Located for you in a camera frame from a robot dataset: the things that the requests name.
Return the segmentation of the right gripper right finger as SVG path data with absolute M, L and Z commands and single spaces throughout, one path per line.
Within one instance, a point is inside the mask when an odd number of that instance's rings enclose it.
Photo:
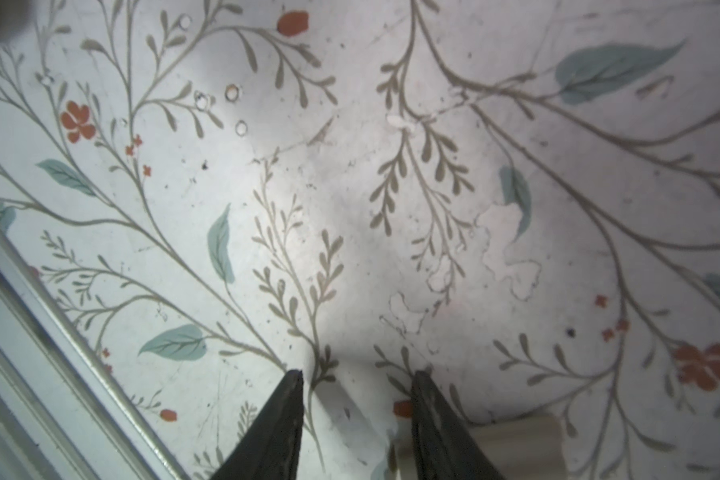
M 419 370 L 414 374 L 411 400 L 411 431 L 418 479 L 505 479 L 480 450 L 426 371 Z

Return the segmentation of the white battery cover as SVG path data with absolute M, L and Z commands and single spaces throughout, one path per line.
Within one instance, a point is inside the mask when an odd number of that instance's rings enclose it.
M 505 479 L 568 477 L 562 452 L 561 429 L 557 421 L 550 416 L 532 417 L 488 427 L 464 426 Z M 418 479 L 412 432 L 392 444 L 380 477 Z

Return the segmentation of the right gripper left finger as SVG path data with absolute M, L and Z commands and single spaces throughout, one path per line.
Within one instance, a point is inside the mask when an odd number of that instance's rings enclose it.
M 303 389 L 303 373 L 287 371 L 211 479 L 295 479 L 304 424 Z

